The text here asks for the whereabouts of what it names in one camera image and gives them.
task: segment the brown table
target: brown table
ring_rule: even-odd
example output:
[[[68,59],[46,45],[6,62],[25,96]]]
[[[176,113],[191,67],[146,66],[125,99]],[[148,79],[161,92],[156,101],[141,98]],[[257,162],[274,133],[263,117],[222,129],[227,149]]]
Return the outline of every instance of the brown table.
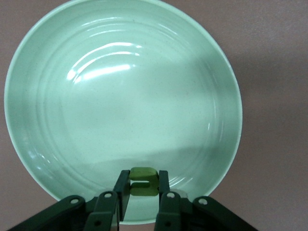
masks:
[[[11,144],[3,110],[8,66],[26,32],[65,0],[0,2],[0,230],[55,203]],[[214,37],[241,89],[238,154],[211,194],[260,230],[308,228],[308,1],[166,0]],[[121,227],[153,230],[153,224]]]

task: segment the green object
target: green object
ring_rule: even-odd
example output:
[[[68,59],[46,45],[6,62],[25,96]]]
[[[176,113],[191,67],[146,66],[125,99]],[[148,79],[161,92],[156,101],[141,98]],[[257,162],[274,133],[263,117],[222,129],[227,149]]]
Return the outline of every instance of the green object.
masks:
[[[133,196],[156,196],[158,195],[159,177],[154,168],[134,167],[130,170],[130,180],[147,181],[134,182],[130,187],[130,194]]]
[[[209,195],[242,129],[223,51],[158,0],[72,0],[47,14],[13,56],[4,104],[16,152],[57,200],[91,200],[135,166],[167,170],[191,200]],[[157,212],[157,197],[132,196],[124,223]]]

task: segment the slot in green object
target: slot in green object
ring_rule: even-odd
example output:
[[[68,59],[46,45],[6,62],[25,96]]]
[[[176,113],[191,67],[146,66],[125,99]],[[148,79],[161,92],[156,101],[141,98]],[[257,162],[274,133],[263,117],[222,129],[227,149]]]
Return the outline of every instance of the slot in green object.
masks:
[[[133,167],[129,174],[130,180],[139,181],[131,184],[130,194],[133,196],[158,195],[159,176],[151,167]]]

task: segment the plate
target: plate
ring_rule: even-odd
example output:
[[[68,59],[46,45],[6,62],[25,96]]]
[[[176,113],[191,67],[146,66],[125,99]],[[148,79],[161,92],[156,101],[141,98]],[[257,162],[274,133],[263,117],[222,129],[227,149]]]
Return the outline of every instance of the plate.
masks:
[[[75,0],[43,17],[13,56],[5,116],[22,163],[54,198],[92,199],[120,171],[169,172],[209,195],[238,148],[242,104],[213,38],[157,0]],[[132,196],[125,224],[153,222],[158,197]]]

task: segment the tabletop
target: tabletop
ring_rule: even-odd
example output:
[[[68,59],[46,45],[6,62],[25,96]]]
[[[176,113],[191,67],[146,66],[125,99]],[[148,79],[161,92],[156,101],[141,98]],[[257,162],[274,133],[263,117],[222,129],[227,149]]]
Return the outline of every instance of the tabletop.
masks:
[[[20,162],[4,117],[4,84],[27,31],[65,0],[0,1],[0,230],[56,201]],[[235,160],[210,195],[259,230],[308,227],[308,2],[165,0],[199,22],[225,52],[243,101]],[[120,227],[154,230],[154,224]]]

